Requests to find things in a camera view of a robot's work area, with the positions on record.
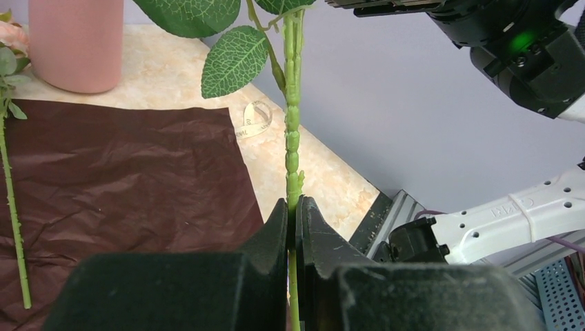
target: pink flower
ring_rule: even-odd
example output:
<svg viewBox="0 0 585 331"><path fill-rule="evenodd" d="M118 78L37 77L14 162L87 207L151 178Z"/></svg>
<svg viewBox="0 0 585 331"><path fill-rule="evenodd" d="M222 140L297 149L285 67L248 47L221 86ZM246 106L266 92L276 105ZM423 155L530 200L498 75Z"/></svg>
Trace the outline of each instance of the pink flower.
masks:
<svg viewBox="0 0 585 331"><path fill-rule="evenodd" d="M13 23L0 21L0 43L13 51L20 51L28 56L28 35L22 27Z"/></svg>

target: artificial leaf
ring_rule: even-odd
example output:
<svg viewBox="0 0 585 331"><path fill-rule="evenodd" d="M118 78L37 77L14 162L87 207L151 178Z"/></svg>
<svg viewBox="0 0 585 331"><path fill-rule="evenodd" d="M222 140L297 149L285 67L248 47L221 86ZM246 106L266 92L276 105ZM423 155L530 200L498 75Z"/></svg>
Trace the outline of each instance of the artificial leaf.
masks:
<svg viewBox="0 0 585 331"><path fill-rule="evenodd" d="M12 11L9 9L7 12L3 12L0 14L0 21L2 22L10 22L12 19Z"/></svg>
<svg viewBox="0 0 585 331"><path fill-rule="evenodd" d="M16 74L14 76L6 76L4 77L4 82L10 86L20 86L28 83L30 78L23 74Z"/></svg>
<svg viewBox="0 0 585 331"><path fill-rule="evenodd" d="M12 74L17 69L17 57L8 47L0 48L0 76Z"/></svg>
<svg viewBox="0 0 585 331"><path fill-rule="evenodd" d="M10 109L10 112L16 119L27 119L26 114L15 103L9 103L8 109Z"/></svg>
<svg viewBox="0 0 585 331"><path fill-rule="evenodd" d="M17 69L14 71L14 73L18 73L21 72L22 70L24 70L24 68L26 68L26 66L28 66L28 64L30 63L30 59L27 57L19 57L17 59Z"/></svg>
<svg viewBox="0 0 585 331"><path fill-rule="evenodd" d="M206 38L231 26L241 0L134 0L160 28L179 37Z"/></svg>
<svg viewBox="0 0 585 331"><path fill-rule="evenodd" d="M205 60L202 97L222 97L250 83L266 64L268 46L266 35L251 26L227 31L211 47Z"/></svg>
<svg viewBox="0 0 585 331"><path fill-rule="evenodd" d="M2 42L0 42L0 47L7 47L7 46L6 46L6 44L5 44L5 43L2 43ZM15 48L15 49L13 49L13 50L11 49L11 51L12 51L12 52L14 53L14 55L16 55L17 57L18 57L19 55L25 55L23 51L21 51L21 50L18 50L18 49L16 49L16 48Z"/></svg>
<svg viewBox="0 0 585 331"><path fill-rule="evenodd" d="M281 15L300 6L310 6L315 0L256 0L258 6L265 11Z"/></svg>

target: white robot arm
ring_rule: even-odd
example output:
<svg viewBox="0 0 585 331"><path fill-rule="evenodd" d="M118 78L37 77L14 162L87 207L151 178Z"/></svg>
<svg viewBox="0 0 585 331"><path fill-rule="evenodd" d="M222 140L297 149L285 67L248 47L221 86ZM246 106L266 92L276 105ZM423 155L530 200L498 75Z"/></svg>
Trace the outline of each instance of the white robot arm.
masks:
<svg viewBox="0 0 585 331"><path fill-rule="evenodd" d="M581 96L560 118L585 123ZM585 159L537 186L468 210L435 216L431 226L446 244L449 264L489 255L558 234L585 229Z"/></svg>

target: green stem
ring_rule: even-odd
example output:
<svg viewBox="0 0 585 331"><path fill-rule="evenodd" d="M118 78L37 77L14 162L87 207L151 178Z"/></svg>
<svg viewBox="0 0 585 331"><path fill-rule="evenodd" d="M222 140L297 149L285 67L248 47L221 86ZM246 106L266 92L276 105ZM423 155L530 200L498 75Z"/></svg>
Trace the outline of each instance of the green stem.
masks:
<svg viewBox="0 0 585 331"><path fill-rule="evenodd" d="M6 191L8 192L8 207L10 209L10 220L12 221L12 231L14 232L14 246L17 251L17 261L20 276L20 285L22 289L22 298L24 302L24 308L29 309L32 307L30 300L30 290L28 288L28 277L26 275L26 263L24 260L24 249L20 233L20 222L18 220L17 205L14 199L14 188L12 187L12 174L10 173L10 164L8 163L8 151L6 149L6 136L5 130L5 119L8 114L8 104L11 102L9 99L5 99L5 105L3 105L3 111L0 114L0 153L2 155L2 165L4 166L4 176L6 178Z"/></svg>
<svg viewBox="0 0 585 331"><path fill-rule="evenodd" d="M268 40L268 57L270 57L270 67L272 68L272 75L274 76L276 84L278 85L278 88L280 89L282 94L286 94L285 92L286 82L284 78L284 73L282 72L282 68L278 63L278 59L276 58L276 54L274 52L272 44L270 43L270 39L268 39L266 29L262 26L262 24L260 24L260 19L258 18L258 14L256 14L256 9L254 8L254 3L252 2L252 0L246 0L246 4L248 5L248 16L250 17L250 20L254 22L254 24L256 25L256 29L264 33L266 40Z"/></svg>
<svg viewBox="0 0 585 331"><path fill-rule="evenodd" d="M303 6L298 6L296 8L291 9L291 10L288 10L287 12L276 16L275 19L271 19L268 22L268 25L265 28L262 28L261 30L262 31L269 31L271 28L274 28L276 32L279 32L279 28L278 28L277 24L280 20L282 20L284 17L287 17L290 14L293 14L293 13L298 12L300 10L310 9L312 7L313 7L313 5L309 5L309 6L303 5Z"/></svg>
<svg viewBox="0 0 585 331"><path fill-rule="evenodd" d="M301 101L301 51L303 47L304 10L284 17L284 53L286 78L286 200L288 222L295 228L295 211L302 194L304 173L299 169L299 104ZM297 254L292 245L288 248L288 278L290 291L290 320L293 331L300 331L299 297L297 289Z"/></svg>

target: beige marble surface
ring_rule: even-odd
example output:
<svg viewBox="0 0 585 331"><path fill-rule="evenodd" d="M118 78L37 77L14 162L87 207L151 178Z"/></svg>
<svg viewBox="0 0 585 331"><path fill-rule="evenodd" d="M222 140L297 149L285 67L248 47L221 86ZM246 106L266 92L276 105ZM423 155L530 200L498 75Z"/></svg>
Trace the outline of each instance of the beige marble surface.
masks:
<svg viewBox="0 0 585 331"><path fill-rule="evenodd" d="M272 108L271 126L239 140L239 145L266 221L278 198L285 196L284 113L251 84L221 98L203 99L200 79L208 51L199 40L175 37L154 25L126 26L123 79L114 90L73 94L33 77L15 97L126 109L228 107L235 126L242 125L248 103L264 101ZM314 197L327 222L349 239L379 191L303 128L299 153L300 169L306 174L304 194Z"/></svg>

